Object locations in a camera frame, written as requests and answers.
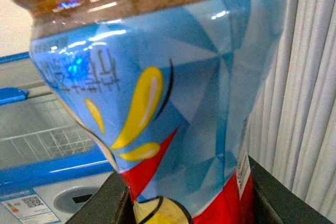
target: plastic bottle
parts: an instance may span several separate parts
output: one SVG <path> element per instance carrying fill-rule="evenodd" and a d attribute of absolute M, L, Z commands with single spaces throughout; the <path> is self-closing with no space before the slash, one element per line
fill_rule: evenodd
<path fill-rule="evenodd" d="M 130 188 L 137 223 L 252 223 L 243 140 L 285 0 L 15 0 L 30 55 Z"/>

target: barcode sticker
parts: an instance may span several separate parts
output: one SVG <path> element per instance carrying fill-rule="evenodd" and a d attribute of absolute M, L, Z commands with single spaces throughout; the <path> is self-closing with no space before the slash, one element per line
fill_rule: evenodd
<path fill-rule="evenodd" d="M 42 201 L 39 199 L 37 196 L 32 196 L 29 198 L 22 199 L 22 201 L 29 207 L 29 208 L 34 208 L 34 207 L 39 207 L 39 206 L 44 206 Z"/>
<path fill-rule="evenodd" d="M 239 196 L 242 198 L 248 178 L 251 175 L 250 162 L 246 150 L 243 148 L 237 166 L 237 183 L 239 188 Z"/>
<path fill-rule="evenodd" d="M 7 200 L 1 201 L 1 204 L 23 224 L 60 223 L 57 216 L 35 191 L 29 190 L 29 192 L 30 195 L 24 194 L 23 197 L 22 194 L 7 197 Z"/>

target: blue label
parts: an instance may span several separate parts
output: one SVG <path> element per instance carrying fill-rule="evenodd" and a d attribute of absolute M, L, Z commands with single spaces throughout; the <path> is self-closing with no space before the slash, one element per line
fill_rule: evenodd
<path fill-rule="evenodd" d="M 35 40 L 30 54 L 109 148 L 137 207 L 163 196 L 193 217 L 236 169 L 284 10 L 206 0 Z"/>

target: blue freezer trim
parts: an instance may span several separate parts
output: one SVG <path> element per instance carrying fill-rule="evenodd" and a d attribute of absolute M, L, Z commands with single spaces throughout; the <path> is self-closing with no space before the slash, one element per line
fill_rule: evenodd
<path fill-rule="evenodd" d="M 21 52 L 15 55 L 8 55 L 5 57 L 0 57 L 0 64 L 10 63 L 12 61 L 28 59 L 29 53 L 28 52 Z"/>
<path fill-rule="evenodd" d="M 25 101 L 28 95 L 28 90 L 21 90 L 14 87 L 2 88 L 0 89 L 0 106 Z"/>
<path fill-rule="evenodd" d="M 0 195 L 111 171 L 95 146 L 85 153 L 0 170 Z"/>

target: curtain fold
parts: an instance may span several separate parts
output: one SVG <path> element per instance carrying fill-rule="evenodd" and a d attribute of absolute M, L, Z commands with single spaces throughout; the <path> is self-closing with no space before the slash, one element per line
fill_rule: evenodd
<path fill-rule="evenodd" d="M 249 154 L 336 223 L 336 2 L 288 0 L 247 125 Z"/>

